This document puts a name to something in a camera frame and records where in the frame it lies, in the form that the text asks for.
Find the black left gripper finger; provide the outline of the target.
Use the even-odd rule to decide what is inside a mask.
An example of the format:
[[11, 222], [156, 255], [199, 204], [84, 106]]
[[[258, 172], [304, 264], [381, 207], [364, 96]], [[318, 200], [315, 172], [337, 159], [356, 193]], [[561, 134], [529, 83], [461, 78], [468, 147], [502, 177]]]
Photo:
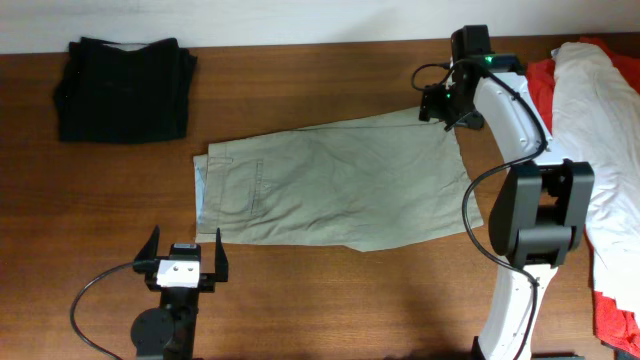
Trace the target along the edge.
[[216, 230], [215, 278], [218, 283], [229, 279], [229, 262], [222, 242], [221, 229]]
[[159, 263], [157, 250], [160, 239], [160, 227], [156, 225], [143, 247], [139, 250], [133, 261], [135, 273], [153, 273]]

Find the khaki shorts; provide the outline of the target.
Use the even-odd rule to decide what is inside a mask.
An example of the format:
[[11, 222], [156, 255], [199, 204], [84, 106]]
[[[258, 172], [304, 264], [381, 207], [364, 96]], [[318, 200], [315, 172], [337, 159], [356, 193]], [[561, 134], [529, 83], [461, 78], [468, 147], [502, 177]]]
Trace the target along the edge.
[[214, 143], [194, 168], [199, 243], [369, 252], [483, 222], [455, 135], [412, 108]]

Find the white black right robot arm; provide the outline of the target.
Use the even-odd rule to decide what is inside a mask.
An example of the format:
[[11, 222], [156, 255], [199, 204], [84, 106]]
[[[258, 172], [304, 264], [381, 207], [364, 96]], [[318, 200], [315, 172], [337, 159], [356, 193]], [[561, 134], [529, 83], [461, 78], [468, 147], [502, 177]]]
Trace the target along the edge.
[[485, 25], [466, 25], [451, 36], [445, 77], [420, 87], [419, 118], [447, 130], [488, 126], [503, 162], [465, 191], [462, 221], [475, 188], [504, 172], [489, 215], [490, 248], [481, 254], [498, 266], [490, 313], [474, 337], [471, 359], [530, 359], [531, 337], [544, 293], [584, 234], [594, 171], [554, 144], [530, 96], [525, 67], [514, 54], [492, 50]]

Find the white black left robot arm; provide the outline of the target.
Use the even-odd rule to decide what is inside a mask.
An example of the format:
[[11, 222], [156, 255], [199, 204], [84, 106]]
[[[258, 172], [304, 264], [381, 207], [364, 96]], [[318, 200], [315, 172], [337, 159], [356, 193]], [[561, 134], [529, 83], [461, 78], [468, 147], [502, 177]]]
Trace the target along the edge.
[[131, 341], [138, 359], [191, 359], [194, 352], [199, 296], [213, 293], [229, 278], [229, 263], [215, 235], [215, 271], [201, 271], [202, 249], [198, 244], [175, 243], [167, 256], [157, 254], [160, 229], [134, 258], [133, 271], [144, 276], [147, 288], [160, 294], [159, 305], [137, 316], [131, 326]]

